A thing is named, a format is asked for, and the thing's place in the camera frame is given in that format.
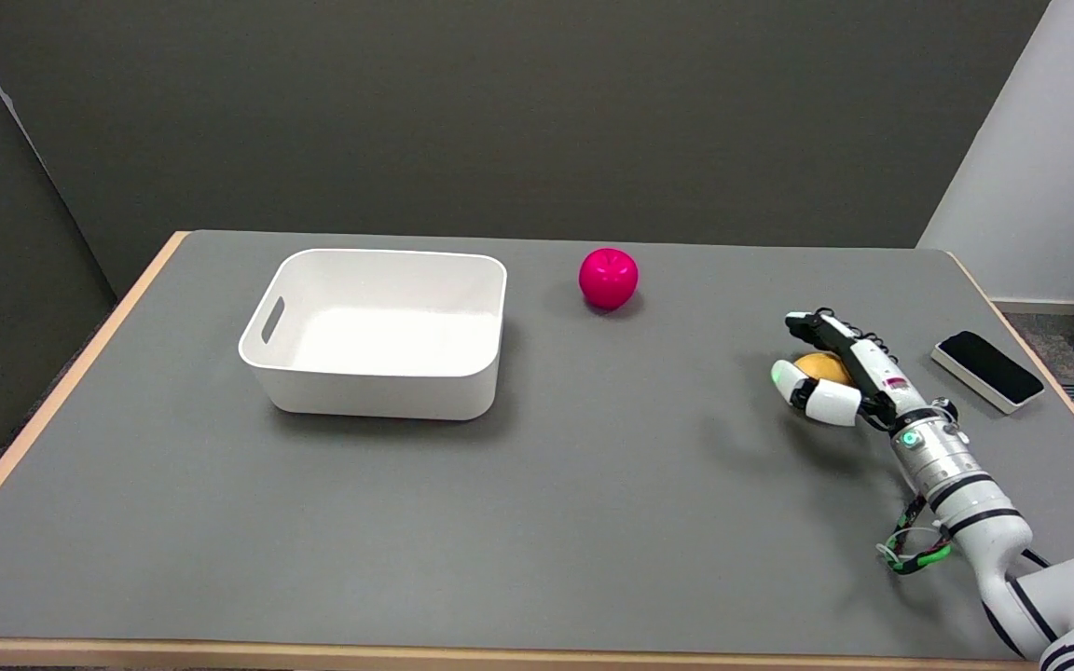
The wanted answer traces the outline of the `black and white robot right hand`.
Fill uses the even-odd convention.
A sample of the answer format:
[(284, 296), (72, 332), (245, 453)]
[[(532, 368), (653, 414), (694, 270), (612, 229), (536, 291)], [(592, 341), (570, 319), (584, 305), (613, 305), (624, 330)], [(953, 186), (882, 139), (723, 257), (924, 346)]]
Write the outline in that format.
[(921, 398), (876, 333), (852, 326), (829, 308), (790, 311), (784, 322), (793, 338), (834, 356), (847, 371), (848, 382), (840, 383), (790, 361), (772, 365), (770, 376), (781, 398), (807, 418), (833, 426), (853, 426), (862, 418), (892, 434), (937, 417), (933, 404)]

